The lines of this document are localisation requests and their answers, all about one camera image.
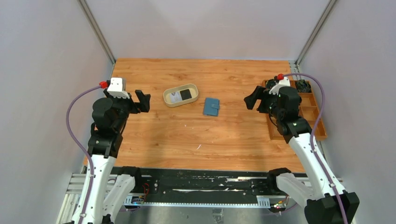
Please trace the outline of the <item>beige oval tray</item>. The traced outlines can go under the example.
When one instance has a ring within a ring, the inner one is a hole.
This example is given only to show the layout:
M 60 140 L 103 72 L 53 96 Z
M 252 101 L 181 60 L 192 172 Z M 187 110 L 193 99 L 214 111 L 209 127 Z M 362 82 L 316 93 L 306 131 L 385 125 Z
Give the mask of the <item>beige oval tray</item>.
M 194 84 L 181 85 L 163 92 L 163 100 L 170 108 L 195 102 L 198 97 L 199 91 Z

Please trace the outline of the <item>blue card holder wallet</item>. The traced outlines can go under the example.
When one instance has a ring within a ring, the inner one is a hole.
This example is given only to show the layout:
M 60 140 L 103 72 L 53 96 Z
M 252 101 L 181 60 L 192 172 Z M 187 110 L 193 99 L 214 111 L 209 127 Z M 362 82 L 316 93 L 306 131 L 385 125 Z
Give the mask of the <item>blue card holder wallet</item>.
M 205 98 L 203 114 L 206 116 L 219 115 L 220 110 L 220 100 L 217 98 Z

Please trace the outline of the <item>black card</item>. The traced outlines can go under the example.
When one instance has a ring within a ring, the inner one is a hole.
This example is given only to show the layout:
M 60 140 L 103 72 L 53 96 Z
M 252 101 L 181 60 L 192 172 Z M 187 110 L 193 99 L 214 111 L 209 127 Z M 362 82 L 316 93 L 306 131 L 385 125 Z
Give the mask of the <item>black card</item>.
M 180 91 L 180 95 L 181 95 L 181 99 L 183 101 L 192 98 L 190 89 L 185 89 L 185 90 Z

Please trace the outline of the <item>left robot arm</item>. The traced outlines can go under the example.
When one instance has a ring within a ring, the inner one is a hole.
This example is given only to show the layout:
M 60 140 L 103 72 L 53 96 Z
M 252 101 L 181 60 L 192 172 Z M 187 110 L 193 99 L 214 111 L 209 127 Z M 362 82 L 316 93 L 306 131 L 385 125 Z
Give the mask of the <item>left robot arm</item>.
M 113 224 L 130 192 L 149 192 L 140 168 L 131 166 L 122 167 L 114 186 L 107 189 L 129 115 L 150 110 L 151 95 L 141 90 L 135 93 L 138 102 L 132 100 L 130 93 L 123 98 L 104 90 L 105 97 L 92 105 L 91 137 L 88 148 L 83 149 L 88 159 L 87 173 L 71 224 Z

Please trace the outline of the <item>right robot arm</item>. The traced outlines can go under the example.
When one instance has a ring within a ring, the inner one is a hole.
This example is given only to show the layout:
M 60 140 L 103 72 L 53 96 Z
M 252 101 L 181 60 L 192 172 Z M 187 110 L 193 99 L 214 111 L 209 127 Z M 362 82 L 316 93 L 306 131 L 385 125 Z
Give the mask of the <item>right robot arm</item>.
M 311 183 L 307 187 L 290 171 L 278 168 L 267 181 L 269 193 L 289 195 L 303 208 L 309 224 L 350 224 L 360 200 L 356 193 L 347 192 L 326 163 L 310 124 L 299 115 L 302 100 L 297 90 L 257 86 L 244 98 L 247 109 L 252 110 L 257 100 L 257 111 L 275 117 L 278 132 L 298 156 Z

